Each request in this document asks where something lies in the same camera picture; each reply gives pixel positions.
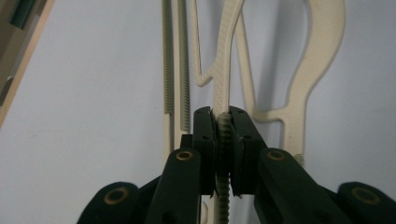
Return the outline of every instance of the white wall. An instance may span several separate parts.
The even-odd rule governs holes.
[[[199,8],[204,68],[221,11],[209,2]],[[356,180],[396,199],[395,7],[346,0],[342,46],[309,98],[306,170],[329,189]],[[305,42],[304,1],[244,10],[260,107],[281,107]],[[236,59],[231,103],[243,107]],[[56,1],[0,131],[0,223],[74,223],[101,187],[159,175],[162,80],[160,1]],[[191,84],[191,111],[211,104],[212,89]],[[278,146],[279,123],[258,129]],[[240,204],[233,223],[257,223]]]

